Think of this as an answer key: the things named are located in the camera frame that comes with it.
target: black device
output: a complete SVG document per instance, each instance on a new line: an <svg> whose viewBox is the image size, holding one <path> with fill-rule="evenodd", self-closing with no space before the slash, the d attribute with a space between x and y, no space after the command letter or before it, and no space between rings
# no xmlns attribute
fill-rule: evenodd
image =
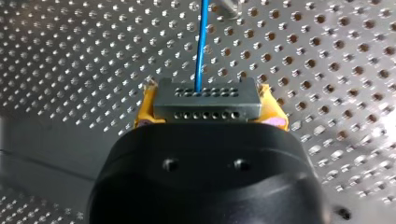
<svg viewBox="0 0 396 224"><path fill-rule="evenodd" d="M324 224L330 210L300 143L260 123L151 124L112 148L91 224Z"/></svg>

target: yellow clip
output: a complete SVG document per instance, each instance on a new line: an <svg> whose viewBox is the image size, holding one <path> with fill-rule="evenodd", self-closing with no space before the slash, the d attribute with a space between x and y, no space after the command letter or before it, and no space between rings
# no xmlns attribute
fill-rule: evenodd
<svg viewBox="0 0 396 224"><path fill-rule="evenodd" d="M156 86L149 86L145 90L143 104L140 107L136 120L134 121L135 128L150 123L166 122L164 119L154 118L153 103L156 91ZM270 92L270 87L266 84L261 84L259 87L259 95L262 101L262 114L258 119L253 120L253 122L270 124L288 131L288 117L286 116L285 112L283 112L282 108L277 104L276 99Z"/></svg>

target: perforated metal sheet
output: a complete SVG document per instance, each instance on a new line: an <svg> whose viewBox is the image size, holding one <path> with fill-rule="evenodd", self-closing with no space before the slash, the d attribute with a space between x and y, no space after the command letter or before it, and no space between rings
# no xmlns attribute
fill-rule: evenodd
<svg viewBox="0 0 396 224"><path fill-rule="evenodd" d="M83 211L85 198L60 195L89 192L110 146L131 130L143 86L193 80L198 3L0 0L0 104L10 123L2 176L18 174L28 192ZM217 9L210 7L205 81L272 85L331 202L352 212L348 223L393 223L394 1L244 0L234 21ZM38 166L83 187L32 175Z"/></svg>

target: screw hole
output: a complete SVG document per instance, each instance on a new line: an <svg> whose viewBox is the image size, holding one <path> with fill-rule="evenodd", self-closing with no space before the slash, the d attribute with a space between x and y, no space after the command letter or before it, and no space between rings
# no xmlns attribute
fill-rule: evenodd
<svg viewBox="0 0 396 224"><path fill-rule="evenodd" d="M334 211L335 214L340 216L343 220L350 220L352 219L351 212L345 207L337 207Z"/></svg>

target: blue wire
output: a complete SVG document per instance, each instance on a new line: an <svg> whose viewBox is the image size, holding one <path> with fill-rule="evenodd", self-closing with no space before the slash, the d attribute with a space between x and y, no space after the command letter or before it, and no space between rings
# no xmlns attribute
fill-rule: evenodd
<svg viewBox="0 0 396 224"><path fill-rule="evenodd" d="M202 90L202 65L204 63L204 48L206 42L206 25L207 25L207 10L209 8L209 0L202 0L201 4L201 24L199 31L197 62L195 65L195 83L194 88L196 92Z"/></svg>

